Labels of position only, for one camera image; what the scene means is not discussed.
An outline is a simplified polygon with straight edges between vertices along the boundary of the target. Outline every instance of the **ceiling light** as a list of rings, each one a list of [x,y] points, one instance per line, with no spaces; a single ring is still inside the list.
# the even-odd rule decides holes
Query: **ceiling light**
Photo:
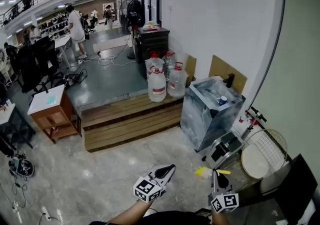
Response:
[[[27,23],[23,24],[23,26],[27,26],[27,25],[29,25],[31,23],[32,23],[32,21],[28,21]]]

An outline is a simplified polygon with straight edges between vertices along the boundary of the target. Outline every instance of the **wooden platform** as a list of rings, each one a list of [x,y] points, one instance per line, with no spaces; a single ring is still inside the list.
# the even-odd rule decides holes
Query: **wooden platform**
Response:
[[[152,102],[147,94],[82,113],[85,149],[108,149],[178,126],[183,99]]]

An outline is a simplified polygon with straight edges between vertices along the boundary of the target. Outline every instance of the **wooden nightstand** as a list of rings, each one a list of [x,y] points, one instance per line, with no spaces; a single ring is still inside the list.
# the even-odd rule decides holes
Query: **wooden nightstand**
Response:
[[[81,119],[72,105],[65,86],[36,94],[28,110],[40,129],[53,143],[66,136],[79,134],[81,136]]]

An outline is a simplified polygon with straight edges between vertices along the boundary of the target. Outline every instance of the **white sneaker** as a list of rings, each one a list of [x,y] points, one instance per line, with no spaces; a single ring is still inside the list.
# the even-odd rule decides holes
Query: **white sneaker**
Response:
[[[79,59],[85,59],[85,58],[87,58],[86,54],[82,54],[82,55],[79,56]]]

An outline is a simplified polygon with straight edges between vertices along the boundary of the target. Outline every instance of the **plastic water bottle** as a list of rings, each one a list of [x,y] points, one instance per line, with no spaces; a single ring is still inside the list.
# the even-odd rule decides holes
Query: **plastic water bottle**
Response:
[[[168,94],[175,98],[183,97],[186,92],[188,74],[182,70],[182,66],[182,62],[176,62],[174,70],[170,73]]]
[[[148,78],[148,93],[151,101],[155,103],[162,102],[166,95],[166,77],[164,70],[160,71],[158,68],[154,69]]]
[[[150,59],[145,60],[146,67],[146,78],[148,79],[151,73],[155,72],[155,69],[159,69],[161,72],[163,70],[164,61],[159,58],[159,54],[155,51],[150,52]]]
[[[164,75],[167,82],[169,81],[170,72],[175,69],[176,58],[174,54],[174,52],[170,53],[167,51],[165,56],[162,57],[162,60],[164,61]]]

